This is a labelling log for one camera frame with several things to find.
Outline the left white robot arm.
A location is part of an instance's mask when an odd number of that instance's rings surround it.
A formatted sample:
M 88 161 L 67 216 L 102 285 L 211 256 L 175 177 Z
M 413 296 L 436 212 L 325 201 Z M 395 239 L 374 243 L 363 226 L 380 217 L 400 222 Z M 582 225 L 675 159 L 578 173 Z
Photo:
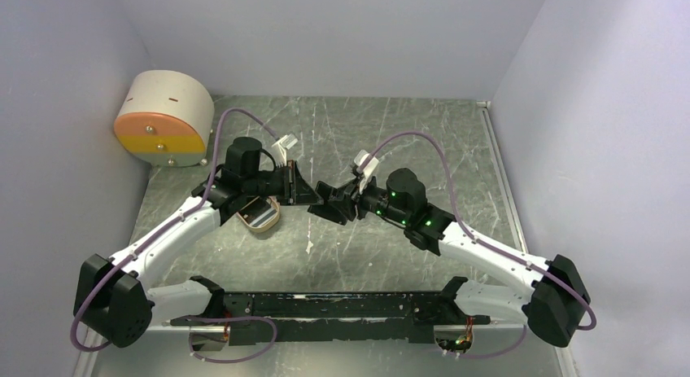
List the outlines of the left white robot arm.
M 184 251 L 224 225 L 256 200 L 274 198 L 279 204 L 312 205 L 322 198 L 302 178 L 287 152 L 298 139 L 284 135 L 269 147 L 240 137 L 227 147 L 225 160 L 212 157 L 212 168 L 173 214 L 128 247 L 109 257 L 99 254 L 80 268 L 70 339 L 80 324 L 100 334 L 105 343 L 125 348 L 151 325 L 177 319 L 199 319 L 212 325 L 225 317 L 225 291 L 203 276 L 172 286 L 155 282 Z

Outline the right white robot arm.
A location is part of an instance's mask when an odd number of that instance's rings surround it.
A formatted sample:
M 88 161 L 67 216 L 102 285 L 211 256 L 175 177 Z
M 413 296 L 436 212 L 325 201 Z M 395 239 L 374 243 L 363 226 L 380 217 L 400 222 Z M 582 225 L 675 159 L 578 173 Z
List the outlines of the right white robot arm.
M 591 315 L 591 298 L 575 263 L 556 255 L 548 259 L 519 252 L 478 233 L 451 213 L 431 204 L 426 187 L 410 169 L 397 169 L 384 187 L 358 174 L 329 196 L 345 220 L 372 213 L 398 226 L 415 247 L 479 268 L 499 281 L 482 285 L 467 280 L 453 286 L 439 302 L 441 317 L 458 323 L 464 317 L 489 316 L 526 325 L 544 342 L 558 348 L 570 344 Z

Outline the black leather card holder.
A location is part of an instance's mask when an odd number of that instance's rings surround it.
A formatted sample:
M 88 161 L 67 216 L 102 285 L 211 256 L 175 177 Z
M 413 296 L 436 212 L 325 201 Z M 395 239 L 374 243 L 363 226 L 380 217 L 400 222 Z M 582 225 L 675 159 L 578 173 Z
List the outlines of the black leather card holder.
M 344 226 L 356 219 L 356 202 L 353 199 L 356 188 L 355 180 L 340 187 L 319 181 L 316 185 L 316 193 L 322 198 L 322 202 L 310 205 L 308 212 Z

